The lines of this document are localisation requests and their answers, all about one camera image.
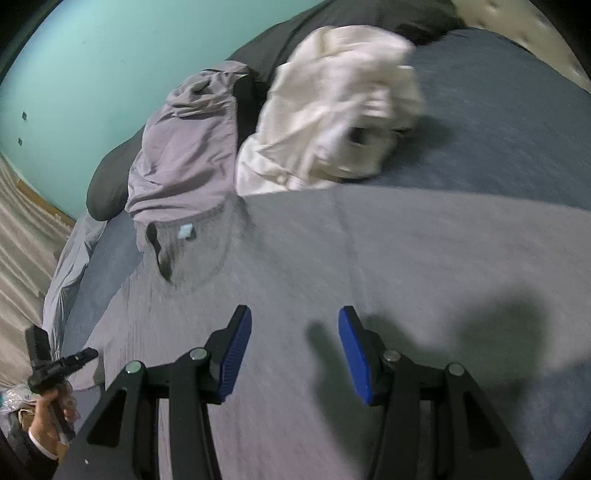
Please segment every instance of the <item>teal wall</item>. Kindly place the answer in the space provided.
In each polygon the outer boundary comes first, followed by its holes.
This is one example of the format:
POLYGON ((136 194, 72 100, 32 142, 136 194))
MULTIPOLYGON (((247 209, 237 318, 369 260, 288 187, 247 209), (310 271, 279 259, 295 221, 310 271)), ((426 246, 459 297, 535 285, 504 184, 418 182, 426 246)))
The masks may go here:
POLYGON ((64 0, 0 85, 0 151, 76 217, 100 159, 171 89, 317 1, 64 0))

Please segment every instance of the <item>clothing tag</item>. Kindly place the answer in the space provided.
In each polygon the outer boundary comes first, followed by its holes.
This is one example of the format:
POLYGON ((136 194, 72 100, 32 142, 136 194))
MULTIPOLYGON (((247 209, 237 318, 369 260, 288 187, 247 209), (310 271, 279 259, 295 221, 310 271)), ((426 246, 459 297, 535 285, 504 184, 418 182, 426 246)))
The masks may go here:
POLYGON ((189 238, 193 234, 193 224, 192 223, 185 223, 181 225, 178 229, 177 238, 182 240, 184 238, 189 238))

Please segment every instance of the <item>blue gripper pad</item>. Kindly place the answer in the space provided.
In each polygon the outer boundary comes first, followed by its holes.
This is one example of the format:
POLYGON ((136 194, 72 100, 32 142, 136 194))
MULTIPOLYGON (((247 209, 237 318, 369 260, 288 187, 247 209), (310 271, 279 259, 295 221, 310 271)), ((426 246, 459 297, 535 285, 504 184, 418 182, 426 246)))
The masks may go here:
POLYGON ((242 365, 242 358, 244 358, 248 339, 251 337, 252 332, 252 315, 250 308, 245 306, 240 312, 236 309, 235 314, 241 314, 241 317, 238 320, 238 327, 235 329, 232 338, 229 341, 226 355, 220 364, 220 379, 217 394, 221 401, 224 401, 234 390, 240 365, 242 365))
POLYGON ((360 328, 363 330, 353 307, 343 307, 339 310, 339 336, 345 350, 351 377, 353 377, 355 391, 365 404, 371 405, 374 393, 372 392, 369 362, 359 339, 359 334, 362 333, 359 331, 360 328))

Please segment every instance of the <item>hand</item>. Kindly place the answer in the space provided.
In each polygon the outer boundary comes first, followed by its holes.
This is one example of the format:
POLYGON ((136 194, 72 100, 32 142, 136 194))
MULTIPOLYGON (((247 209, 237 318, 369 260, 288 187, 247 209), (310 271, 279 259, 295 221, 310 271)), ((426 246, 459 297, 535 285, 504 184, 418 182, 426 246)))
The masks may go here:
POLYGON ((76 399, 72 397, 72 386, 69 382, 59 389, 54 388, 43 394, 35 404, 35 417, 29 428, 29 433, 35 437, 48 452, 57 455, 57 444, 60 436, 51 417, 51 402, 59 399, 64 412, 64 417, 69 423, 74 423, 80 418, 76 411, 76 399))

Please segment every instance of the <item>gray t-shirt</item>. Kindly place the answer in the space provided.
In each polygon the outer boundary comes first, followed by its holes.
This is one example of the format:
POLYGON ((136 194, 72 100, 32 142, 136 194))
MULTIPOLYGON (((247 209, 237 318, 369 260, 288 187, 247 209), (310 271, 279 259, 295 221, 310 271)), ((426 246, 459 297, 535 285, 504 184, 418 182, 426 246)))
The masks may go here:
POLYGON ((148 227, 142 262, 87 342, 104 375, 95 362, 72 381, 109 384, 132 359, 172 362, 247 304, 234 393, 210 407, 223 477, 363 478, 380 412, 354 393, 339 309, 354 305, 416 362, 463 363, 481 386, 539 377, 588 357, 590 236, 586 212, 492 196, 366 186, 231 196, 148 227), (193 234, 178 239, 187 223, 193 234))

